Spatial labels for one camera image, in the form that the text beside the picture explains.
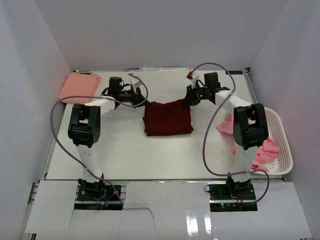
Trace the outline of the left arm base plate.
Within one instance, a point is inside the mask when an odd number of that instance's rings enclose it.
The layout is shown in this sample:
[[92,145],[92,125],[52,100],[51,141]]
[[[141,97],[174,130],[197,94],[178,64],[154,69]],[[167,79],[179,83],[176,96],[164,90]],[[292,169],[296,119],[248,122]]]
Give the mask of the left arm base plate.
[[106,184],[104,181],[99,182],[87,182],[79,178],[78,180],[78,192],[76,199],[78,201],[118,201],[119,198],[116,194],[118,192],[121,195],[122,187],[120,185]]

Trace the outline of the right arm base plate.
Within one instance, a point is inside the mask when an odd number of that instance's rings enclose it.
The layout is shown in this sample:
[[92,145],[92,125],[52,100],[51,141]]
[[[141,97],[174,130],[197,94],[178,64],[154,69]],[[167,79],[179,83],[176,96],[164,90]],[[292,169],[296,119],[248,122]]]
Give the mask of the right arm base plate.
[[204,191],[209,193],[209,198],[212,201],[255,201],[256,195],[251,184],[249,188],[232,191],[227,184],[207,184],[204,187]]

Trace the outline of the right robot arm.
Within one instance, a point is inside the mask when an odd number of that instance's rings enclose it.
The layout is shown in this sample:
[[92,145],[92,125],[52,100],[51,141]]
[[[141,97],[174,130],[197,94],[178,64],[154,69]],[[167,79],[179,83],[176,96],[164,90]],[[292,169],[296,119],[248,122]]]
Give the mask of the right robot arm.
[[228,87],[222,87],[216,72],[204,75],[204,86],[199,85],[199,76],[193,72],[189,72],[186,78],[191,80],[184,98],[187,105],[196,106],[202,100],[208,100],[233,117],[231,130],[236,153],[232,169],[228,174],[216,175],[227,177],[226,195],[236,200],[250,187],[250,171],[255,155],[269,137],[265,107],[261,103],[245,101]]

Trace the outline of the dark red t shirt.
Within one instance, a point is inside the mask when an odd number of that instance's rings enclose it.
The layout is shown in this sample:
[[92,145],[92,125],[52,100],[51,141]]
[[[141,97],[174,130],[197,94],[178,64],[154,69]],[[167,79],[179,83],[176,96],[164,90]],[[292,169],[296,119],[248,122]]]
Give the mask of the dark red t shirt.
[[151,102],[144,108],[142,119],[148,137],[187,135],[194,130],[190,106],[182,99],[168,103]]

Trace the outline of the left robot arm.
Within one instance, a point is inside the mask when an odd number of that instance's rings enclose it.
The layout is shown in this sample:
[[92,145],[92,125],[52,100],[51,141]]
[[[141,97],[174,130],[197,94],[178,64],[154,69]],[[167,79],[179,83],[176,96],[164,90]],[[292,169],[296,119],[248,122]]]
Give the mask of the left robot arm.
[[80,162],[85,165],[81,182],[92,183],[88,193],[96,200],[103,198],[106,193],[106,187],[99,183],[104,174],[95,147],[101,135],[101,116],[119,105],[143,107],[149,103],[141,93],[140,86],[145,86],[141,78],[132,73],[129,75],[132,77],[129,90],[125,90],[122,78],[111,77],[109,87],[102,91],[99,98],[85,104],[75,103],[72,107],[67,134],[76,146]]

